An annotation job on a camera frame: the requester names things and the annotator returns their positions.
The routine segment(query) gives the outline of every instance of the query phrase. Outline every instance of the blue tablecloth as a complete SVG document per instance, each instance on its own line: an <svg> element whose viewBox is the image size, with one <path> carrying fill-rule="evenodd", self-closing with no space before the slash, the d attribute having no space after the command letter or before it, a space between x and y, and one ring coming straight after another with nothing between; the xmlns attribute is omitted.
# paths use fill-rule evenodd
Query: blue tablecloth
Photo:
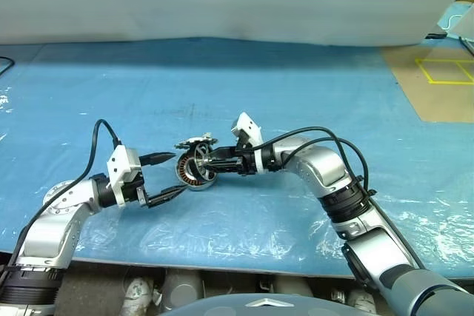
<svg viewBox="0 0 474 316"><path fill-rule="evenodd" d="M473 126L420 121L376 48L182 39L0 46L0 55L17 61L0 77L1 250L51 186L82 172L97 118L145 154L209 131L233 144L230 125L246 111L266 139L321 125L353 141L376 198L427 267L474 275ZM102 132L94 173L107 171L111 149ZM177 184L174 163L146 168L149 192ZM223 175L155 209L137 205L91 217L75 256L350 274L319 202L289 173Z"/></svg>

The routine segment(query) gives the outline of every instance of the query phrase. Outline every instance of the robotic arm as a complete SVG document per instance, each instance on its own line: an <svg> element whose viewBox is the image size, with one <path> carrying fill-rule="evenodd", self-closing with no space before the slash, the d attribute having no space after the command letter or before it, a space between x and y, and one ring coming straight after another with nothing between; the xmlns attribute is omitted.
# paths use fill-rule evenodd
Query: robotic arm
<svg viewBox="0 0 474 316"><path fill-rule="evenodd" d="M168 152L138 156L136 150L117 144L107 162L109 178L102 173L72 187L73 181L64 181L51 188L43 204L55 200L31 225L18 256L13 253L15 260L0 276L0 315L53 315L57 292L86 219L112 205L123 207L138 201L141 206L154 207L179 195L186 186L172 186L157 195L148 195L144 188L141 168L172 157Z"/></svg>
<svg viewBox="0 0 474 316"><path fill-rule="evenodd" d="M375 192L360 184L362 178L355 177L338 154L296 135L265 144L260 128L244 112L234 123L232 133L238 138L234 147L213 149L217 140L210 134L177 145L187 149L176 167L180 180L191 189L204 189L224 172L293 172L307 183L334 230L345 240L342 252L357 281L378 290L397 315L472 314L474 296L423 267L371 198Z"/></svg>

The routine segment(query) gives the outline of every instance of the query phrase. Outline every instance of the black cable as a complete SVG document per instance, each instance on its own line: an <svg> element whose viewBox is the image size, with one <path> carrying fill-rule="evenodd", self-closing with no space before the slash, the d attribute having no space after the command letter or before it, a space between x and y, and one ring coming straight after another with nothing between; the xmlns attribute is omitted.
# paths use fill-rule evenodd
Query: black cable
<svg viewBox="0 0 474 316"><path fill-rule="evenodd" d="M9 61L9 64L7 64L7 66L3 70L0 70L0 75L7 72L11 67L15 65L15 61L9 57L0 56L0 59L6 59L7 61Z"/></svg>
<svg viewBox="0 0 474 316"><path fill-rule="evenodd" d="M338 140L349 146L358 156L358 159L361 161L362 164L362 169L364 170L363 176L364 176L364 190L368 191L369 189L369 167L367 166L367 161L365 160L364 155L362 155L361 150L353 144L351 141L344 140L343 138L338 138ZM311 141L306 142L305 144L302 144L300 147L294 149L283 161L283 164L281 165L282 167L286 166L287 163L290 161L291 158L295 156L296 153L301 151L302 149L305 149L306 147L312 145L312 144L317 144L318 142L323 142L323 141L334 141L332 137L323 137L323 138L317 138Z"/></svg>
<svg viewBox="0 0 474 316"><path fill-rule="evenodd" d="M119 138L117 137L116 133L113 131L112 127L109 125L108 122L106 122L104 119L99 119L97 120L96 124L94 125L94 130L93 130L93 134L92 134L92 142L91 142L91 145L90 145L90 154L89 154L89 161L87 162L87 166L85 168L85 170L83 171L83 173L77 177L77 179L75 179L72 183L70 183L69 185L67 185L63 190L60 190L59 192L57 192L48 202L46 202L39 210L38 212L30 219L30 221L28 222L28 224L23 228L23 230L20 232L20 235L19 235L19 238L18 238L18 241L16 242L16 246L15 246L15 249L13 250L12 252L12 256L10 258L10 260L8 261L8 264L7 264L7 267L11 267L13 266L13 264L15 263L16 259L18 258L19 256L19 253L20 253L20 248L21 246L23 246L23 243L24 243L24 240L25 238L27 237L27 233L28 231L30 231L30 228L31 226L35 223L36 220L38 220L39 216L41 216L41 214L46 211L46 209L48 207L50 207L56 200L58 200L58 198L63 195L67 190L73 188L75 185L77 185L80 181L82 181L82 179L84 179L86 177L87 174L89 174L91 168L92 168L92 165L94 163L94 160L96 158L96 150L97 150L97 138L99 136L99 127L101 126L101 124L103 124L107 130L109 131L110 135L112 136L112 139L113 139L113 146L114 148L120 144L120 140ZM8 270L7 271L4 271L2 273L2 275L0 276L0 287L2 286L5 278L7 277L7 273L8 273Z"/></svg>
<svg viewBox="0 0 474 316"><path fill-rule="evenodd" d="M471 50L471 48L469 46L467 46L467 44L465 42L467 40L463 40L462 37L460 37L460 36L458 37L458 40L459 40L459 42L461 42L461 44L464 46L464 48L466 48L466 50L468 50L469 53L474 56L473 50Z"/></svg>
<svg viewBox="0 0 474 316"><path fill-rule="evenodd" d="M356 153L359 160L361 161L361 164L362 164L362 167L363 167L363 170L364 170L364 190L367 192L368 189L369 189L369 168L367 166L367 161L365 160L364 155L362 155L362 152L360 151L360 149L355 144L353 144L352 142L350 142L348 140L344 140L343 138L338 138L338 140L340 142L346 144L347 146L349 146ZM293 150L285 158L282 166L284 167L290 161L290 159L292 157L294 157L294 155L297 152L301 151L302 149L304 149L304 148L306 148L306 147L308 147L312 144L322 142L322 141L334 141L334 138L333 137L317 138L317 139L314 139L314 140L311 140L311 141L308 141L308 142L302 144L300 147ZM346 167L347 167L348 171L352 170L348 163L346 164ZM411 247L411 245L408 243L407 239L402 235L402 233L397 228L397 226L393 223L393 221L390 220L390 218L385 213L385 211L382 210L382 208L375 202L375 200L372 198L372 196L369 196L369 202L375 207L375 209L378 211L378 213L382 216L382 218L387 222L387 224L392 229L392 231L396 234L398 239L404 244L407 251L412 255L413 260L416 262L416 264L418 264L418 267L420 269L425 269L425 266L424 266L423 262L421 261L420 257L416 254L415 250Z"/></svg>
<svg viewBox="0 0 474 316"><path fill-rule="evenodd" d="M308 132L308 131L322 131L322 132L327 133L332 138L332 140L336 143L336 146L338 147L339 153L341 154L342 161L344 162L344 164L347 168L347 171L349 172L349 175L351 176L351 178L354 178L355 177L354 172L353 172L351 166L349 165L349 161L347 160L346 152L344 151L344 148L342 147L341 142L339 141L337 136L334 134L334 132L327 129L326 127L320 127L320 126L302 127L301 129L289 131L287 133L284 133L283 135L272 138L271 140L269 140L267 142L264 142L263 144L259 144L258 146L243 149L243 151L244 152L254 152L254 151L257 151L259 149L265 148L269 145L275 144L276 142L284 140L285 138L289 138L291 136L298 135L299 133Z"/></svg>

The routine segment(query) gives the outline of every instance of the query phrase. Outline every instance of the cardboard surface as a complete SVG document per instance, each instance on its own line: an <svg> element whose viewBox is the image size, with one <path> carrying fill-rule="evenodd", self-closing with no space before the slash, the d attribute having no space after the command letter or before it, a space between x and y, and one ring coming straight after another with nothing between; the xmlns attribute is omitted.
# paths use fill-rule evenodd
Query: cardboard surface
<svg viewBox="0 0 474 316"><path fill-rule="evenodd" d="M421 120L474 122L474 58L466 50L409 46L382 53Z"/></svg>

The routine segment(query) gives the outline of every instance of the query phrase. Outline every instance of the silver robotic arm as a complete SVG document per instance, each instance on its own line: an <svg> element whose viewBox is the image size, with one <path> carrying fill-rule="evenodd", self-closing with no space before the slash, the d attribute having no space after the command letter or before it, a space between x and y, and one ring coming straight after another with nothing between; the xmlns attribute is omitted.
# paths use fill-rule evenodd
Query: silver robotic arm
<svg viewBox="0 0 474 316"><path fill-rule="evenodd" d="M293 172L306 182L345 240L342 252L357 281L379 291L398 316L474 315L474 296L424 268L371 198L374 192L360 184L362 178L354 176L340 155L296 135L264 143L260 128L245 113L232 132L238 138L234 147L213 149L216 140L210 134L179 144L187 149L176 168L181 181L203 189L223 172Z"/></svg>
<svg viewBox="0 0 474 316"><path fill-rule="evenodd" d="M98 174L75 186L71 186L73 181L55 185L43 204L64 192L34 221L18 256L14 252L14 260L1 274L0 316L53 315L56 295L86 219L112 205L138 201L153 207L183 192L186 186L172 186L157 195L148 195L144 188L141 168L173 156L168 152L138 156L134 149L118 144L107 162L109 178Z"/></svg>

